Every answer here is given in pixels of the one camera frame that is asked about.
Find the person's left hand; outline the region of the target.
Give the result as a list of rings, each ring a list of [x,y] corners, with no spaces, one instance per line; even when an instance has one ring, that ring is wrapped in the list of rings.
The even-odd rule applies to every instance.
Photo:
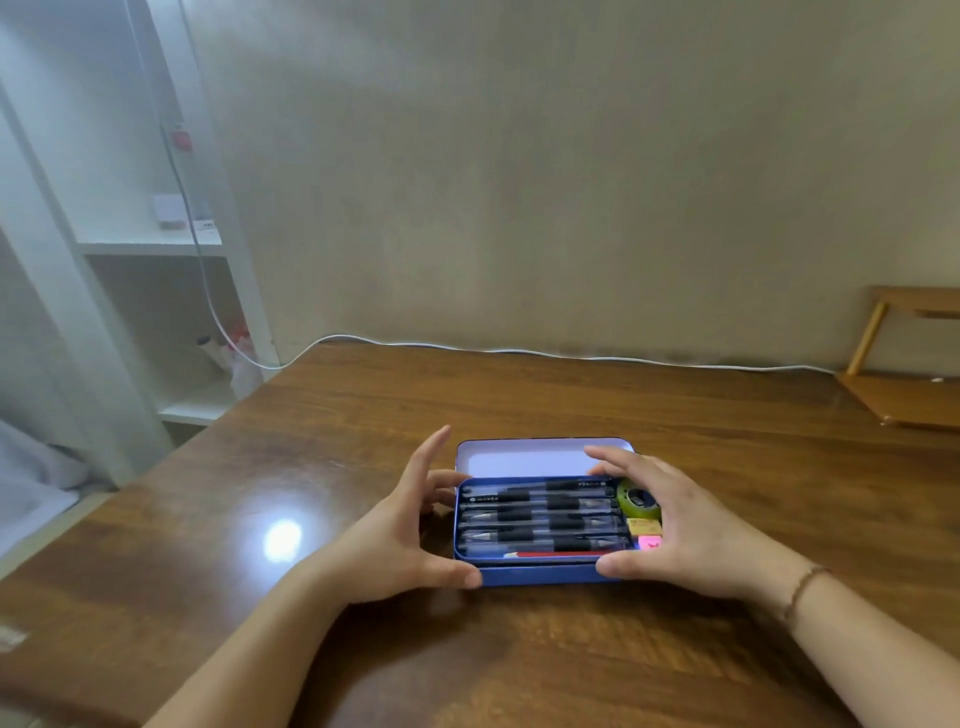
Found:
[[[451,428],[431,434],[413,453],[400,479],[382,500],[336,540],[303,564],[334,603],[382,601],[402,590],[403,568],[422,546],[422,519],[436,508],[451,509],[456,493],[429,493],[429,471]]]

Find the person's right hand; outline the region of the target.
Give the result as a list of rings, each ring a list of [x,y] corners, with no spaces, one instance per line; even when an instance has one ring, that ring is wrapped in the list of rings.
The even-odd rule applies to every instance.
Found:
[[[677,467],[614,446],[589,445],[586,455],[627,471],[661,509],[664,579],[654,580],[721,599],[786,609],[812,564],[737,516]]]

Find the blue tin pencil case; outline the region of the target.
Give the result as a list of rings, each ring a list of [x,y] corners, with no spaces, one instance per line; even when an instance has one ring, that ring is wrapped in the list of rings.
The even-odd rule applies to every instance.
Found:
[[[615,447],[631,452],[627,440],[619,438],[540,438],[471,440],[458,445],[456,468],[470,476],[457,489],[453,516],[453,556],[478,568],[486,588],[550,586],[604,583],[608,578],[596,570],[596,562],[589,563],[530,563],[507,562],[503,559],[468,559],[458,553],[465,543],[458,542],[462,530],[494,530],[499,528],[461,528],[458,517],[462,486],[519,486],[526,483],[550,481],[607,481],[618,486],[620,478],[590,477],[594,459],[585,453],[588,446]]]

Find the person's left forearm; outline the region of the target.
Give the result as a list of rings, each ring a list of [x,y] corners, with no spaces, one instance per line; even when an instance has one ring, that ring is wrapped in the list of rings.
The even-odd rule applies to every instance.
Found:
[[[344,574],[325,553],[295,566],[143,728],[287,728],[349,602]]]

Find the person's right forearm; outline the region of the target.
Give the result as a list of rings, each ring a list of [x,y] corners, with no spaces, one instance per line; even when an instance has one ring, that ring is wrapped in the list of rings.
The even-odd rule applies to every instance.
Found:
[[[863,728],[960,728],[960,659],[812,564],[778,611]]]

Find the green tape roll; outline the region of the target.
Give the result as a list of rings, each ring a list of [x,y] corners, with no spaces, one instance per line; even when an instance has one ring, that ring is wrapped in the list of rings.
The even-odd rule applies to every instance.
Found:
[[[616,486],[616,501],[627,519],[660,521],[662,509],[654,495],[626,477]]]

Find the red pencil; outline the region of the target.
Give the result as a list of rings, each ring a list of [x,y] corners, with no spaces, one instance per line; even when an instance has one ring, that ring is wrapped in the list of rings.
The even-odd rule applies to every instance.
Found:
[[[603,555],[616,553],[618,549],[587,550],[587,551],[513,551],[504,554],[501,558],[507,562],[534,563],[590,563],[595,562]]]

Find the black gel pen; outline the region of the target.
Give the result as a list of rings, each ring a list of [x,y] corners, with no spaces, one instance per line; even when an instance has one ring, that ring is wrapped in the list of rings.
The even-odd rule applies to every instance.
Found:
[[[626,537],[566,537],[518,542],[465,544],[458,553],[467,559],[501,559],[509,552],[586,552],[630,550],[632,541]]]
[[[626,519],[619,512],[574,512],[574,511],[487,511],[462,512],[458,516],[459,528],[512,528],[549,527],[558,529],[577,528],[625,528]]]
[[[543,501],[555,497],[609,498],[617,486],[608,481],[550,481],[518,486],[462,486],[460,500],[466,504],[508,504]]]
[[[568,495],[556,495],[534,501],[469,503],[462,505],[461,510],[468,515],[484,512],[495,514],[541,511],[611,512],[618,511],[619,505],[614,498],[577,498]]]
[[[536,540],[574,537],[619,537],[629,534],[626,527],[600,526],[560,529],[546,527],[511,527],[493,530],[465,529],[458,535],[458,543],[466,545],[487,543],[517,543]]]

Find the clear plastic bag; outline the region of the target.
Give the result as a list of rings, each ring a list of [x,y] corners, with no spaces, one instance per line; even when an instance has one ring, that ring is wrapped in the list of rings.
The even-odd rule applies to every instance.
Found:
[[[227,342],[221,346],[221,354],[236,401],[246,399],[262,386],[263,372],[258,367],[257,353],[245,324],[235,326],[228,332]]]

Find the wooden rack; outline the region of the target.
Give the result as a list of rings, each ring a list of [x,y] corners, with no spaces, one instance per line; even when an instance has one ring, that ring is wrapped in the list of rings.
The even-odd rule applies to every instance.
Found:
[[[960,321],[960,287],[874,285],[870,316],[836,381],[885,427],[960,432],[960,377],[868,373],[863,368],[886,315]]]

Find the white cloth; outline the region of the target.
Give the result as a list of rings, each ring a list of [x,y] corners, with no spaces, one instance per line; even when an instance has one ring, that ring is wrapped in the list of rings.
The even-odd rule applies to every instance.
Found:
[[[78,503],[89,464],[0,420],[0,560]]]

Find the white shelf unit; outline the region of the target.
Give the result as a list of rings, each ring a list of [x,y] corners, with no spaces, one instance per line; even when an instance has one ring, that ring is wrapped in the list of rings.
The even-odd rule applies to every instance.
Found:
[[[0,419],[120,486],[280,363],[186,0],[0,0]]]

